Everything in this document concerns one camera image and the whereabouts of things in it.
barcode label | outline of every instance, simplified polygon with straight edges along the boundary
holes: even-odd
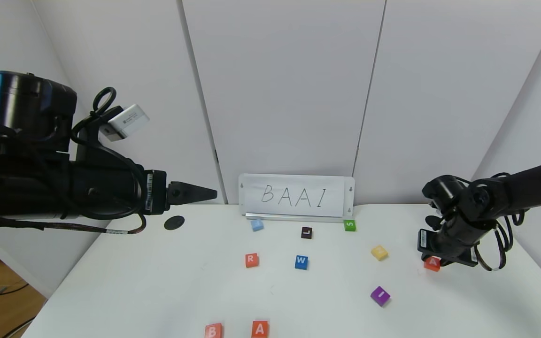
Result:
[[[421,230],[421,246],[427,248],[427,231]]]
[[[152,186],[154,182],[154,175],[147,174],[147,197],[146,197],[146,210],[152,211]]]

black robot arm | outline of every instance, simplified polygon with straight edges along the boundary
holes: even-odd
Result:
[[[514,225],[521,225],[526,211],[541,206],[541,165],[474,182],[440,176],[427,183],[422,192],[442,217],[425,219],[434,231],[419,230],[421,259],[435,256],[441,258],[442,266],[455,262],[475,267],[480,263],[492,270],[481,259],[477,245],[488,231],[494,230],[501,253],[500,269],[506,264],[505,252],[513,245],[509,216]],[[506,230],[498,223],[500,217],[506,221]]]
[[[149,120],[137,105],[111,107],[115,97],[111,87],[99,92],[90,115],[72,127],[77,94],[71,88],[30,73],[0,71],[0,226],[137,233],[145,227],[143,215],[216,198],[215,190],[200,186],[167,186],[165,171],[146,170],[101,145],[100,132],[116,141]],[[70,140],[77,143],[75,161],[68,154]],[[133,232],[20,221],[131,214],[142,220]]]

light blue block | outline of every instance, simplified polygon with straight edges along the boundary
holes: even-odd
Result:
[[[308,257],[305,255],[296,256],[296,269],[307,270],[308,269]]]
[[[258,231],[264,229],[264,224],[262,224],[261,220],[252,220],[250,222],[252,224],[252,230]]]

letter a block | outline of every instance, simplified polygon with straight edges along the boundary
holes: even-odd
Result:
[[[223,325],[221,323],[206,325],[204,338],[223,338]]]
[[[259,259],[258,259],[257,253],[245,255],[246,268],[258,267],[258,263],[259,263]]]
[[[269,323],[267,321],[252,322],[252,338],[267,338],[269,335]]]
[[[430,269],[432,271],[438,272],[440,270],[440,259],[433,256],[425,259],[425,269]]]

black disc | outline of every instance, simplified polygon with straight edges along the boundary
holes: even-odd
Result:
[[[178,229],[181,225],[183,225],[183,223],[185,223],[185,217],[172,216],[171,218],[168,218],[166,222],[164,222],[164,229],[166,230]]]

